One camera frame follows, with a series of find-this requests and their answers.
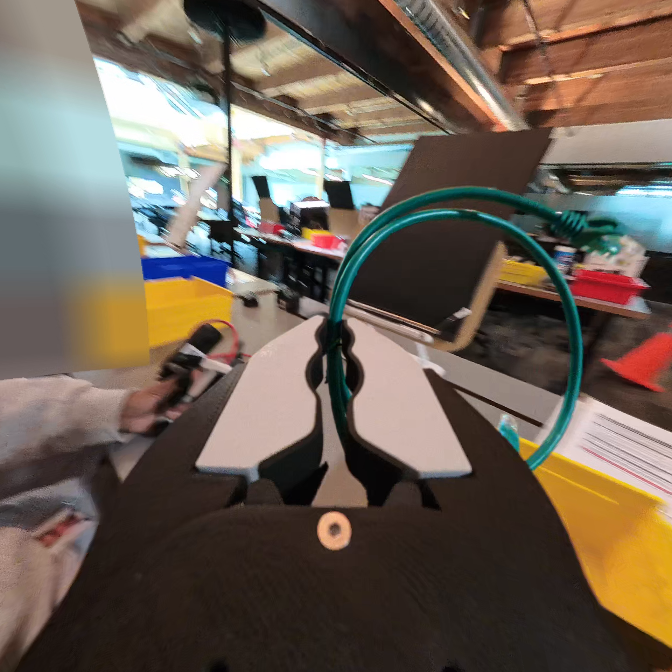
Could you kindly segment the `person's left hand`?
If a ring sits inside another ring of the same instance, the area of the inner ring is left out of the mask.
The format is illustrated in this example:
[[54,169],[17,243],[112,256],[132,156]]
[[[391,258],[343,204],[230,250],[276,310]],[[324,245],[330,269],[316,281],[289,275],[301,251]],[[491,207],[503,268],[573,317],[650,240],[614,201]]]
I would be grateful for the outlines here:
[[119,432],[148,435],[157,424],[176,420],[185,409],[185,405],[169,404],[177,391],[178,382],[167,379],[130,392],[120,412]]

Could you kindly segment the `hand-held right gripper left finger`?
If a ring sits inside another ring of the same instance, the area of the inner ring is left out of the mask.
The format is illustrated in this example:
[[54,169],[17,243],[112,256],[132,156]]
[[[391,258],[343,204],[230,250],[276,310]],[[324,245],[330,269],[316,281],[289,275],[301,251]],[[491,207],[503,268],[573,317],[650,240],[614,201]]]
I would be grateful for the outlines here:
[[196,460],[199,473],[271,481],[291,497],[320,470],[325,335],[326,318],[315,315],[248,360]]

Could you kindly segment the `black panel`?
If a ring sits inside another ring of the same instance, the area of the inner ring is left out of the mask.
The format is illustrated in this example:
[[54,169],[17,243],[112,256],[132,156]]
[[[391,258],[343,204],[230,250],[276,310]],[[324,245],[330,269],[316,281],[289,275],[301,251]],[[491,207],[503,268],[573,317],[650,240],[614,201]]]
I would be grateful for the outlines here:
[[[549,128],[419,138],[386,197],[385,210],[443,188],[474,186],[523,195],[546,154]],[[437,329],[468,308],[499,242],[485,224],[418,223],[395,232],[366,258],[349,302]]]

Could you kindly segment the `grey desk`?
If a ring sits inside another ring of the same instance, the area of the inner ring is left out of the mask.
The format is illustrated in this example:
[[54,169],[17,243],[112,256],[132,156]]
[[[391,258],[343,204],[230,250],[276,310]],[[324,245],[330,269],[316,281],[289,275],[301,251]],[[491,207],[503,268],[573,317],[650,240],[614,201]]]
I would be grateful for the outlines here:
[[[231,312],[231,323],[245,346],[243,351],[250,355],[301,324],[302,315],[312,316],[323,310],[323,306],[314,300],[301,299],[300,315],[287,313],[277,306],[276,295],[270,291],[270,286],[266,281],[250,281],[233,286],[235,290],[241,289],[243,292],[259,290],[258,307],[246,308],[242,300],[237,298]],[[414,356],[425,356],[434,365],[441,367],[444,371],[443,377],[455,389],[464,389],[460,395],[490,423],[496,425],[502,413],[514,416],[522,437],[534,438],[538,432],[534,423],[539,421],[543,424],[559,403],[560,398],[557,394],[495,372],[456,354],[429,348],[383,329],[378,329],[378,332]],[[176,346],[177,343],[169,343],[150,350],[148,365],[76,372],[72,375],[103,389],[143,388],[154,380],[161,360]],[[345,458],[342,449],[337,446],[331,411],[327,411],[324,426],[327,433],[324,454],[334,462],[335,474],[325,478],[317,501],[326,503],[334,497],[341,496],[341,501],[344,503],[362,503],[363,489],[355,483],[353,477],[345,473]],[[654,665],[658,664],[663,665],[663,671],[671,670],[671,651],[625,621],[617,617],[612,621],[628,652],[643,662],[650,671],[653,671]]]

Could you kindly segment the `white cardboard box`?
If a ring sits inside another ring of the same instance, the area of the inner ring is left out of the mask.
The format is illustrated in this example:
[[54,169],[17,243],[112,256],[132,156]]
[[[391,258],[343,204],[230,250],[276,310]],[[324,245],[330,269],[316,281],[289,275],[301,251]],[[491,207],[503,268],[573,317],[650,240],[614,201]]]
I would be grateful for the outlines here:
[[586,270],[639,278],[649,257],[646,248],[631,237],[618,240],[619,250],[615,254],[587,253],[583,259]]

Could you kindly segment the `black pole lamp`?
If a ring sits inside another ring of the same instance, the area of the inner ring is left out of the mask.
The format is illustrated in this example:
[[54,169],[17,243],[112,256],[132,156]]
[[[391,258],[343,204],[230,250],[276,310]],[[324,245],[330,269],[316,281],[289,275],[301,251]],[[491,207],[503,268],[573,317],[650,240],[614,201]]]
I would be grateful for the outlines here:
[[217,243],[229,252],[232,265],[236,264],[234,228],[238,225],[232,195],[232,80],[231,52],[233,44],[253,44],[265,37],[267,21],[263,12],[247,1],[184,1],[184,12],[198,29],[216,38],[223,70],[222,92],[218,105],[226,121],[226,162],[223,176],[217,185],[218,196],[223,197],[226,220],[210,224],[211,243]]

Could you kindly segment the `person's left forearm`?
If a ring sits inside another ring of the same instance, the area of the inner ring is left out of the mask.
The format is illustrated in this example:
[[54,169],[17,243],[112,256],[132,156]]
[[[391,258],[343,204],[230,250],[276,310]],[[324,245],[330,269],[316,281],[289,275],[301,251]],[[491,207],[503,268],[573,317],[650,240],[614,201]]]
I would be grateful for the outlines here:
[[2,380],[1,471],[121,441],[134,392],[70,376]]

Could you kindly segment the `wooden background table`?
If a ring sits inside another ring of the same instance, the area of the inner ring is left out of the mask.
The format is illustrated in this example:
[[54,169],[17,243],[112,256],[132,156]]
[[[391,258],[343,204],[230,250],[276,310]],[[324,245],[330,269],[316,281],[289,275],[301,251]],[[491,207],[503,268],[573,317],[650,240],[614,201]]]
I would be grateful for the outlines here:
[[[514,293],[522,296],[548,300],[559,303],[560,295],[554,291],[540,287],[526,286],[508,281],[499,281],[497,290]],[[574,297],[575,304],[580,308],[587,308],[599,313],[621,316],[627,319],[647,320],[651,315],[649,304],[641,297],[632,298],[627,304],[615,304],[592,298]]]

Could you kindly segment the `orange traffic cone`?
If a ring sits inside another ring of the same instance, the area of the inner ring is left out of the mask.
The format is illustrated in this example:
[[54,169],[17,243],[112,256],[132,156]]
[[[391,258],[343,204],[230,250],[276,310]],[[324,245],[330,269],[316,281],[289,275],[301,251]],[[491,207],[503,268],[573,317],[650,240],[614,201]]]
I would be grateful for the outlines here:
[[651,336],[617,359],[601,363],[627,382],[653,392],[665,392],[660,376],[671,366],[671,330]]

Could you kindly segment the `wooden board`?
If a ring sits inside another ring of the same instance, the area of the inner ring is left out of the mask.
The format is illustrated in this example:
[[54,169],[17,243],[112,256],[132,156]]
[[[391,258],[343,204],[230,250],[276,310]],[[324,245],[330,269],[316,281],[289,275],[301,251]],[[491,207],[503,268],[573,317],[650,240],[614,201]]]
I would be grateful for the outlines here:
[[469,305],[470,314],[464,317],[456,334],[447,340],[434,337],[433,348],[438,351],[456,353],[467,348],[474,340],[483,323],[486,311],[497,290],[499,277],[503,269],[508,250],[504,243],[498,242],[492,250],[488,264],[475,287]]

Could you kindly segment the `red plastic bin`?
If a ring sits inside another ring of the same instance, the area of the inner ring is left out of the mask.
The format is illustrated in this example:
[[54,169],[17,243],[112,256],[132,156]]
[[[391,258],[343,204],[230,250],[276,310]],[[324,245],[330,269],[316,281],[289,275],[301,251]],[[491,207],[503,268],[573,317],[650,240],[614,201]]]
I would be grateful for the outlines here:
[[617,273],[580,269],[568,281],[575,297],[625,306],[650,289],[640,278]]

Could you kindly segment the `yellow plastic bin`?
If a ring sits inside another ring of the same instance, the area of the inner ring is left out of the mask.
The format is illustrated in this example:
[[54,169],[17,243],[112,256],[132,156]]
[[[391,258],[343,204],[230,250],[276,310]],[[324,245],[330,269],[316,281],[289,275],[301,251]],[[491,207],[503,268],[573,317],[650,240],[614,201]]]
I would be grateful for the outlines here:
[[499,274],[499,281],[527,287],[539,287],[547,280],[548,274],[543,267],[512,259],[503,261]]
[[671,647],[671,524],[662,500],[555,453],[535,475],[600,604]]
[[145,282],[150,349],[182,341],[204,322],[228,321],[234,293],[197,277]]

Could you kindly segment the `printed paper sheet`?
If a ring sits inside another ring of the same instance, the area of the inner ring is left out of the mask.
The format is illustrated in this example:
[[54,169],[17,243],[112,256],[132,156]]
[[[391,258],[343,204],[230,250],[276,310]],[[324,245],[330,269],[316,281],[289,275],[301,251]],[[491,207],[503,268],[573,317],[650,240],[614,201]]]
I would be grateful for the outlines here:
[[661,500],[671,519],[671,433],[582,396],[554,454]]

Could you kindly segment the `person's grey sweatshirt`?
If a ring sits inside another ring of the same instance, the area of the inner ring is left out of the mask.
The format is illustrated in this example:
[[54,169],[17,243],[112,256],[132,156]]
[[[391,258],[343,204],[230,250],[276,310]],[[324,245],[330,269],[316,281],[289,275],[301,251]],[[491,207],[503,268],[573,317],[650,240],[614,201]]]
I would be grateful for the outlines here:
[[81,479],[1,499],[1,670],[13,671],[59,606],[97,530]]

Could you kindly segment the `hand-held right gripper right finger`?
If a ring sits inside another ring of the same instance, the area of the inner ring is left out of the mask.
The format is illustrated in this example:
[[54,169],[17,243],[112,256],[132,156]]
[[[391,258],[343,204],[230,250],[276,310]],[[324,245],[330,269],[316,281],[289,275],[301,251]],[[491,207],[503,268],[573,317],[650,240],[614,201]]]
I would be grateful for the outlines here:
[[350,393],[341,443],[367,504],[383,505],[403,481],[421,485],[472,475],[466,451],[419,361],[356,318],[344,320],[341,333]]

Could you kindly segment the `blue plastic bin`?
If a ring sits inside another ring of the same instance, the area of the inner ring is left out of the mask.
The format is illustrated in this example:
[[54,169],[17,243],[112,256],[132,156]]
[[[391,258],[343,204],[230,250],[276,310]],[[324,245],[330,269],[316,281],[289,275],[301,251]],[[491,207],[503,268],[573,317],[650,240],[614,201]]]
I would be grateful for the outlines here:
[[203,256],[143,257],[142,274],[145,281],[198,278],[221,288],[228,288],[230,263]]

